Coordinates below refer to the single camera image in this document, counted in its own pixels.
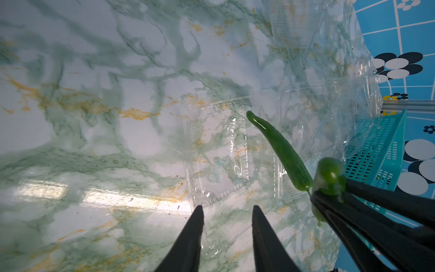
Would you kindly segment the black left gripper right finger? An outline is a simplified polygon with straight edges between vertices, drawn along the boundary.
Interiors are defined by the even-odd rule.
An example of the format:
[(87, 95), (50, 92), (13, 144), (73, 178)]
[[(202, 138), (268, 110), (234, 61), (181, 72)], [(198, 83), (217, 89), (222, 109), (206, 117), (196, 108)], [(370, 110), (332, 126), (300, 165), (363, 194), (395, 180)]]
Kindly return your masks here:
[(256, 272), (300, 271), (258, 205), (253, 207), (252, 234)]

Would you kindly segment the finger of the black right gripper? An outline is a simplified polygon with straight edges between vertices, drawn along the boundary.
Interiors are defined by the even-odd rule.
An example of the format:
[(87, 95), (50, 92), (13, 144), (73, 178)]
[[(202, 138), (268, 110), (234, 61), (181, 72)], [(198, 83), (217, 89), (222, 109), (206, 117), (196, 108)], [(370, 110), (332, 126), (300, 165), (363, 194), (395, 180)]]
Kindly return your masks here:
[(435, 229), (435, 201), (433, 199), (383, 190), (350, 179), (347, 179), (346, 191)]
[(345, 192), (344, 204), (322, 192), (314, 192), (312, 204), (321, 212), (362, 272), (388, 272), (366, 246), (364, 238), (400, 272), (432, 272), (435, 269), (435, 229), (395, 223)]

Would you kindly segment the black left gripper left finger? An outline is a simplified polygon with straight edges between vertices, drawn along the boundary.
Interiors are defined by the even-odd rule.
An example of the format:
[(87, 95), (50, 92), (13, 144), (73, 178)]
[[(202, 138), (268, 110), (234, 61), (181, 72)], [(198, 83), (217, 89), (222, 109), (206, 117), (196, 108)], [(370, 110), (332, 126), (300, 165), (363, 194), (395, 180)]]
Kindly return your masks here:
[(201, 256), (204, 213), (198, 205), (156, 272), (197, 272)]

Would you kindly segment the green pepper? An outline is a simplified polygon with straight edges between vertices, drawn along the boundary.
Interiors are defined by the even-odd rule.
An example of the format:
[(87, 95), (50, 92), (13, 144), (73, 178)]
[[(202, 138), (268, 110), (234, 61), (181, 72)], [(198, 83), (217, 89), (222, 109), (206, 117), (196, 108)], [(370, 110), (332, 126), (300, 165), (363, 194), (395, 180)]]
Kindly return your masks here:
[(313, 193), (320, 191), (344, 204), (343, 194), (347, 183), (345, 174), (346, 168), (342, 161), (332, 157), (322, 158), (318, 162), (313, 181)]

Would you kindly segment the green peppers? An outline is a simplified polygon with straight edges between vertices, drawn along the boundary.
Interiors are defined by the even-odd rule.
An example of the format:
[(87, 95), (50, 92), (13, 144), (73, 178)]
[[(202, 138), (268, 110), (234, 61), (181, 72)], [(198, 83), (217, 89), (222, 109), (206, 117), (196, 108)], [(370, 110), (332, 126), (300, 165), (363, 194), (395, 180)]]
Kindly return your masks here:
[(282, 163), (293, 186), (302, 192), (310, 191), (313, 179), (304, 162), (284, 136), (269, 122), (247, 111), (248, 120), (261, 131)]

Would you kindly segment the clear clamshell container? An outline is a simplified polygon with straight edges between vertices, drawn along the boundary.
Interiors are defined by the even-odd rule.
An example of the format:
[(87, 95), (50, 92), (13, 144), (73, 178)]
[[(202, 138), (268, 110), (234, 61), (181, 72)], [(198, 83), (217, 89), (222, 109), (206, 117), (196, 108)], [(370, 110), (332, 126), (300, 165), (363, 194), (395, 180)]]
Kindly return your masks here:
[(251, 229), (254, 205), (277, 217), (278, 236), (304, 272), (331, 270), (341, 243), (310, 203), (318, 162), (344, 161), (355, 134), (356, 100), (369, 53), (360, 36), (352, 1), (181, 1), (187, 18), (231, 38), (246, 34), (254, 45), (267, 40), (262, 74), (282, 61), (283, 79), (256, 90), (207, 72), (191, 78), (205, 86), (207, 102), (191, 105), (189, 136), (193, 164), (188, 179), (192, 202), (202, 205), (207, 272), (244, 269), (238, 238)]

